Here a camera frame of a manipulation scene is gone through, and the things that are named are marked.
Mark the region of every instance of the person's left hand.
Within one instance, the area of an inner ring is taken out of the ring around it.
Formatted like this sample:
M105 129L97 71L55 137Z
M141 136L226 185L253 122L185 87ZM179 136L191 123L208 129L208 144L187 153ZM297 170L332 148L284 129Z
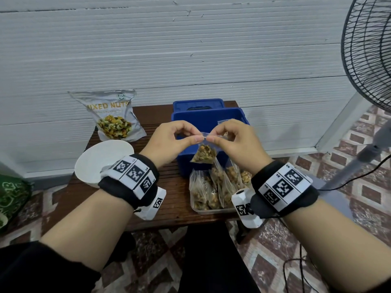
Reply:
M175 139L179 133L188 136L181 140ZM173 161L179 153L190 145L202 142L204 137L191 123L184 120L162 123L155 130L148 144L140 154L148 157L157 168Z

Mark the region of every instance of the clear plastic tray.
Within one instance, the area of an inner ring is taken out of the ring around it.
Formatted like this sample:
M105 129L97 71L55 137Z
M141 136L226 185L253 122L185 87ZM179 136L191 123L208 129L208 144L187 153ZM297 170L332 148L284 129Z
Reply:
M212 214L222 214L222 213L234 213L236 212L235 208L230 208L230 209L218 209L218 210L197 210L193 208L193 202L194 202L194 197L190 195L190 206L192 206L192 209L194 212L197 212L200 215L212 215Z

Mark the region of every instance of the person's right hand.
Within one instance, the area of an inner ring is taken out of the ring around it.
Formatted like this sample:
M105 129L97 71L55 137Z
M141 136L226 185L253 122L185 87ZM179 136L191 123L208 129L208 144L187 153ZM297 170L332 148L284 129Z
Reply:
M211 136L222 136L226 132L228 132L229 139L233 141ZM233 162L252 175L273 162L263 149L254 129L236 119L230 119L216 126L206 140L222 148Z

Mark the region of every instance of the brown table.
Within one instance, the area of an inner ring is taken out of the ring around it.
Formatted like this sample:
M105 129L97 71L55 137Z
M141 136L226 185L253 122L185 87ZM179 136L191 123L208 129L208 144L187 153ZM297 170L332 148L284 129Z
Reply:
M226 107L237 107L235 101L226 101L224 103ZM133 110L147 133L146 137L131 143L134 151L139 153L147 144L155 129L161 123L171 121L172 105L134 107ZM95 131L86 149L99 142L97 131ZM135 231L145 228L164 228L175 225L238 219L236 212L215 215L198 215L194 212L190 206L189 180L179 175L176 161L164 166L159 172L158 186L167 190L167 195L158 213L154 220L151 221L143 221L139 217L133 216L129 221L127 230ZM50 214L48 222L44 224L43 233L46 233L95 191L96 188L82 183L74 174L68 186L61 190L61 197L56 210Z

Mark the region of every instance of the electric fan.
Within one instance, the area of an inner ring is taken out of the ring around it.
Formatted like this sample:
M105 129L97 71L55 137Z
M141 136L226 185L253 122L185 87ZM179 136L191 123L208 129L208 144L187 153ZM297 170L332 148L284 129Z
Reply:
M390 18L391 0L353 0L345 20L341 54L345 72L357 92L391 113ZM372 144L360 151L320 190L341 188L349 177L388 147L391 147L391 120L375 134Z

